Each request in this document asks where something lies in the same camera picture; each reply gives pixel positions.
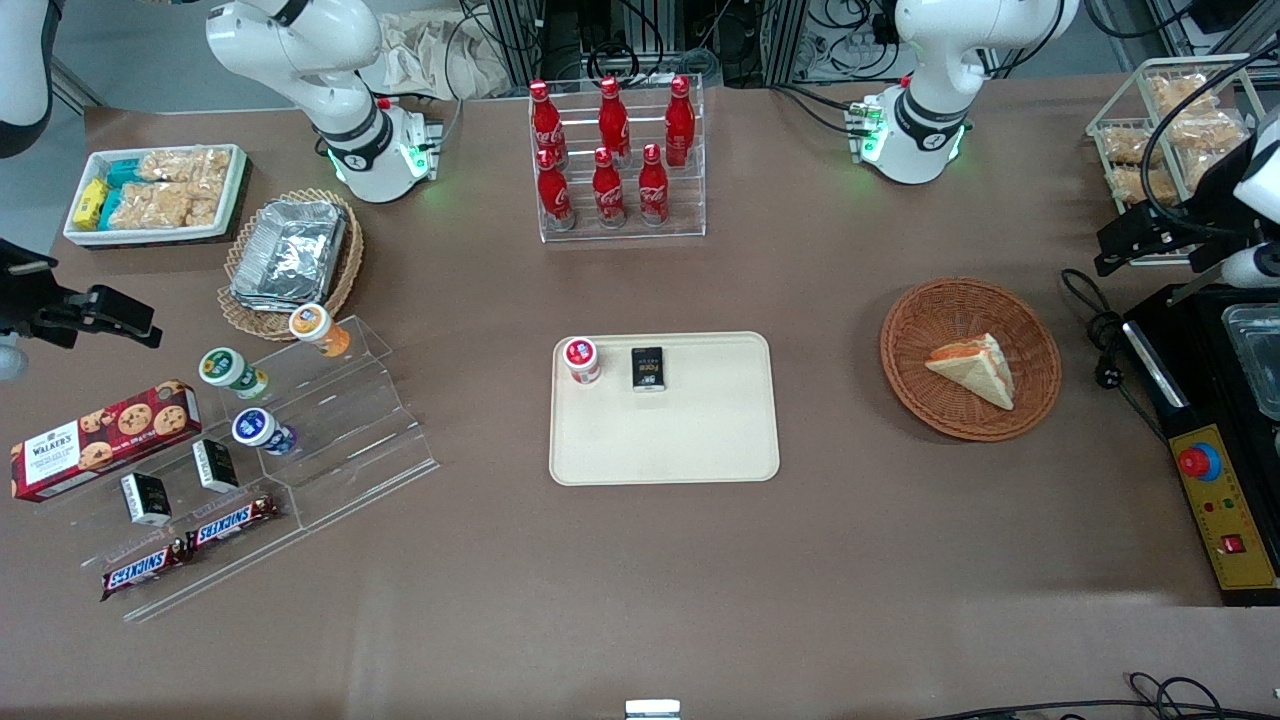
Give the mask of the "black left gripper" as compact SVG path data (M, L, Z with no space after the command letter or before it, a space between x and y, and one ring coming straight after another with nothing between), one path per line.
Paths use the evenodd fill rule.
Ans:
M1128 211L1133 222L1110 222L1098 229L1094 274L1105 278L1126 266L1190 265L1189 249L1166 251L1166 247L1201 243L1243 247L1257 241L1257 215L1234 195L1254 146L1256 141L1247 140L1226 152L1204 172L1187 201L1160 211L1144 200Z

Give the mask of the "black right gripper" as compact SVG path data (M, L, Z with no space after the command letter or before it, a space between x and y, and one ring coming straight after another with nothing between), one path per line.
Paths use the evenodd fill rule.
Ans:
M73 302L77 293L56 282L56 266L54 258L1 241L1 336L73 348L79 333L88 332L160 347L163 329L152 325L151 306L113 287L95 284L86 292L87 323L83 307Z

